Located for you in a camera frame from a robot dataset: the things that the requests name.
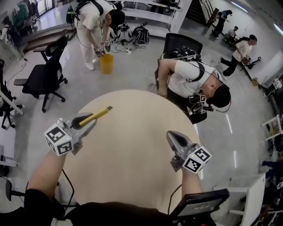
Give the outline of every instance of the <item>round wooden table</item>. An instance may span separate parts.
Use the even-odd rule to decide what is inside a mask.
[[[66,158],[64,170],[76,201],[118,201],[167,213],[182,173],[170,164],[173,151],[166,132],[178,131],[200,143],[192,123],[170,101],[140,90],[105,94],[80,112],[97,113],[108,106],[113,109],[83,138],[83,148]],[[180,200],[181,189],[173,196],[171,211]]]

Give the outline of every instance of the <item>yellow handle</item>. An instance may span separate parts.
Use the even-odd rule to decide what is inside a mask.
[[[86,118],[85,120],[82,120],[80,122],[80,126],[83,127],[85,126],[87,123],[89,123],[90,121],[94,120],[94,119],[98,119],[100,117],[102,117],[103,115],[106,115],[109,112],[108,109],[104,109],[101,112],[97,113],[97,114],[93,114],[90,117]]]

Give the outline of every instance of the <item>white floor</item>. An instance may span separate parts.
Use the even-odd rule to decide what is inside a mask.
[[[192,37],[199,35],[184,29],[181,33]],[[231,51],[201,35],[199,40],[203,43],[203,61],[223,70],[225,65],[218,65],[219,57],[230,58]],[[63,74],[69,83],[63,84],[58,92],[66,98],[66,102],[62,103],[57,97],[50,98],[45,114],[41,111],[43,97],[36,100],[31,95],[23,94],[21,87],[13,85],[14,79],[27,78],[36,64],[44,63],[39,53],[27,53],[27,66],[8,84],[13,95],[18,97],[17,102],[26,106],[25,115],[17,120],[15,155],[19,167],[10,173],[15,189],[24,192],[32,172],[48,151],[43,133],[57,118],[74,114],[91,100],[111,91],[151,90],[149,84],[153,82],[157,58],[163,47],[163,39],[151,38],[145,49],[133,51],[131,55],[113,53],[113,73],[102,75],[99,67],[94,72],[88,71],[81,58],[78,40],[73,39],[61,58]],[[4,79],[10,79],[21,70],[23,63],[14,62],[12,67],[5,70]],[[239,68],[227,79],[226,84],[232,94],[230,110],[227,113],[209,112],[208,118],[197,125],[202,145],[213,155],[201,178],[206,191],[232,176],[257,174],[259,160],[268,158],[264,142],[267,133],[260,128],[260,124],[273,117],[270,104],[262,91],[252,86]],[[5,180],[0,178],[0,212],[10,212],[23,205],[18,197],[13,197],[9,202],[4,188]]]

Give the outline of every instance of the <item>yellow tool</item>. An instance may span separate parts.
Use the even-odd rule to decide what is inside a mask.
[[[102,117],[103,115],[106,115],[110,110],[112,109],[111,106],[107,107],[106,109],[102,110],[101,112],[97,113],[97,114],[93,114],[90,117],[86,118],[85,120],[81,121],[79,124],[81,127],[85,126],[87,123],[89,123],[90,121],[94,120],[94,119],[98,119],[100,117]]]

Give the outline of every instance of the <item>ceiling light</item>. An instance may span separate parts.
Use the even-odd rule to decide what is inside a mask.
[[[234,3],[231,1],[235,6],[239,7],[241,10],[244,10],[245,12],[248,12],[248,10],[244,9],[242,6],[239,6],[237,3]]]
[[[281,35],[283,35],[283,30],[281,30],[280,27],[278,27],[276,24],[274,24],[274,27],[279,31]]]

